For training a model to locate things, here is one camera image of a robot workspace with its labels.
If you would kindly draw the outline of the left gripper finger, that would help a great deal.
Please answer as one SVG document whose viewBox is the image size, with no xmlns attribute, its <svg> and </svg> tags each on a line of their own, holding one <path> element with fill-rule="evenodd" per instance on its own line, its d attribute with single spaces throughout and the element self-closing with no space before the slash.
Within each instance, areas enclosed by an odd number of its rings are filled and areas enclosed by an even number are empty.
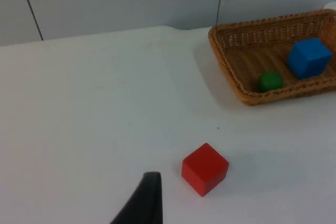
<svg viewBox="0 0 336 224">
<path fill-rule="evenodd" d="M 144 173 L 132 196 L 111 222 L 114 224 L 162 224 L 163 205 L 161 173 Z"/>
</svg>

